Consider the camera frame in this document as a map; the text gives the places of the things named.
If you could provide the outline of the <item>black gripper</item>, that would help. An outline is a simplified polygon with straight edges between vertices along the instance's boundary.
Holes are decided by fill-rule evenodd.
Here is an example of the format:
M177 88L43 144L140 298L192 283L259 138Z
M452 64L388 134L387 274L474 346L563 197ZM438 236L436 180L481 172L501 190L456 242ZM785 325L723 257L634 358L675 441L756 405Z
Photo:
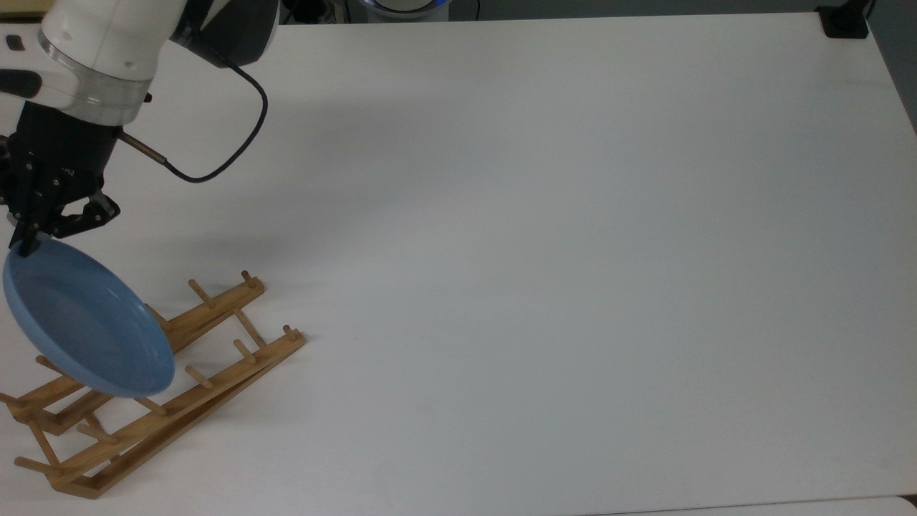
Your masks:
M2 199L14 233L9 248L27 258L48 234L64 239L92 231L121 215L102 192L105 167L121 128L79 120L59 109L26 102L9 137Z

